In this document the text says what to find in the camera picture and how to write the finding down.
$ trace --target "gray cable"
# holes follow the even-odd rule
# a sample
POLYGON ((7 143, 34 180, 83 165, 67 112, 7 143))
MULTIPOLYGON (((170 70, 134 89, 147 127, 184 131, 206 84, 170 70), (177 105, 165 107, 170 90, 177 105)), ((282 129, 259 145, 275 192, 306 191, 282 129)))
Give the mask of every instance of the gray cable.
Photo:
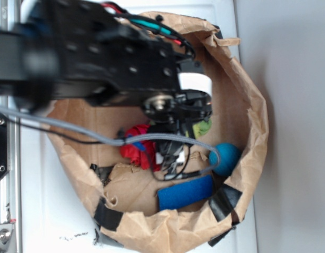
POLYGON ((71 123, 68 123, 68 122, 65 122, 62 120, 30 115, 27 113, 9 109, 9 108, 1 106, 1 105, 0 105, 0 113, 15 116, 15 117, 21 118, 21 119, 26 119, 26 120, 43 123, 43 124, 52 125, 54 127, 56 126, 58 128, 63 128, 63 129, 67 129, 67 130, 74 131, 74 132, 78 132, 78 133, 84 134, 88 137, 94 138, 102 143, 112 145, 112 146, 123 146, 125 144, 132 144, 135 142, 147 141, 147 140, 169 140, 169 141, 188 143, 188 144, 192 144, 192 145, 199 145, 199 146, 202 146, 210 151, 213 151, 216 154, 217 161, 218 161, 216 164, 213 164, 213 165, 208 166, 207 168, 201 170, 200 174, 204 174, 204 173, 207 173, 207 172, 215 169, 221 161, 220 155, 215 147, 208 145, 206 143, 203 143, 201 141, 191 139, 191 138, 181 136, 181 135, 166 134, 166 133, 149 133, 149 134, 142 134, 142 135, 137 135, 134 137, 129 137, 129 138, 126 138, 126 141, 124 141, 122 139, 111 139, 111 138, 105 137, 101 134, 93 132, 93 131, 91 131, 87 128, 84 128, 82 126, 71 124, 71 123))

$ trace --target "red fabric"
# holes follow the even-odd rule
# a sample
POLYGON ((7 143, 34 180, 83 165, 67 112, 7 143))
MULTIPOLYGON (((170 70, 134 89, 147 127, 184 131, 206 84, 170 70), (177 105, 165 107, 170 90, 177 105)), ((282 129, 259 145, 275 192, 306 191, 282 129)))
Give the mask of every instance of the red fabric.
MULTIPOLYGON (((136 136, 140 134, 145 134, 147 133, 149 127, 150 125, 145 124, 136 125, 129 129, 126 132, 125 136, 128 137, 129 135, 136 136)), ((142 141, 141 144, 146 148, 146 151, 152 160, 152 163, 154 165, 153 171, 159 171, 160 165, 156 164, 154 143, 152 141, 142 141)), ((136 146, 132 144, 122 146, 120 148, 120 154, 122 155, 122 157, 131 158, 131 163, 134 163, 137 166, 141 166, 141 168, 144 170, 150 167, 150 163, 145 153, 140 151, 136 146)))

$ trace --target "blue ball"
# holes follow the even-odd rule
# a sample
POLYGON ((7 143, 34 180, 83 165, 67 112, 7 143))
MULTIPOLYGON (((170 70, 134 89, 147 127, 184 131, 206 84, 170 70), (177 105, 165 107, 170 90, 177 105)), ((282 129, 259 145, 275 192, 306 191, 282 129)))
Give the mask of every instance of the blue ball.
MULTIPOLYGON (((242 152, 230 143, 218 144, 216 148, 221 156, 221 162, 214 169, 214 172, 219 176, 229 177, 241 158, 242 152)), ((212 151, 209 154, 209 163, 211 165, 217 163, 217 157, 212 151)))

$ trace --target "cardboard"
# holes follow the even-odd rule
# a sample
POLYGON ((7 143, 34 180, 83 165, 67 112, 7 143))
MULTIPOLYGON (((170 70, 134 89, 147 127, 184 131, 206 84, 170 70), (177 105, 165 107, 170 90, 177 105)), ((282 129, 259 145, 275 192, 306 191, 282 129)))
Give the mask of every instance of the cardboard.
MULTIPOLYGON (((157 212, 157 189, 175 182, 154 181, 149 171, 128 165, 129 160, 123 159, 116 147, 81 145, 54 135, 50 135, 50 139, 78 197, 92 217, 100 198, 106 198, 108 208, 125 212, 116 231, 101 227, 103 234, 128 249, 178 253, 221 235, 232 227, 233 221, 244 219, 264 165, 269 126, 263 96, 238 60, 231 58, 228 46, 237 45, 239 39, 218 39, 215 36, 218 30, 198 18, 157 12, 144 15, 155 18, 157 14, 164 17, 164 24, 193 44, 196 59, 213 81, 212 128, 199 139, 212 145, 230 142, 243 150, 232 176, 224 182, 242 192, 233 214, 218 221, 208 201, 196 203, 190 209, 157 212), (89 169, 91 163, 115 166, 105 188, 89 169)), ((129 129, 148 121, 137 108, 92 108, 81 100, 58 101, 49 116, 113 138, 121 127, 129 129)), ((69 134, 87 140, 79 134, 69 134)), ((207 150, 193 147, 191 152, 188 170, 208 164, 207 150)))

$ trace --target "metal bracket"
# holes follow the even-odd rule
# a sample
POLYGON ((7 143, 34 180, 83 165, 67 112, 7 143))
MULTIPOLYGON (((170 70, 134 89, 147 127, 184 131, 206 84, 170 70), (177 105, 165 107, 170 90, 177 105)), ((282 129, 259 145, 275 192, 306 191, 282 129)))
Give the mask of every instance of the metal bracket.
POLYGON ((0 224, 0 253, 16 253, 17 239, 14 223, 0 224))
POLYGON ((8 173, 7 118, 0 114, 0 180, 8 173))

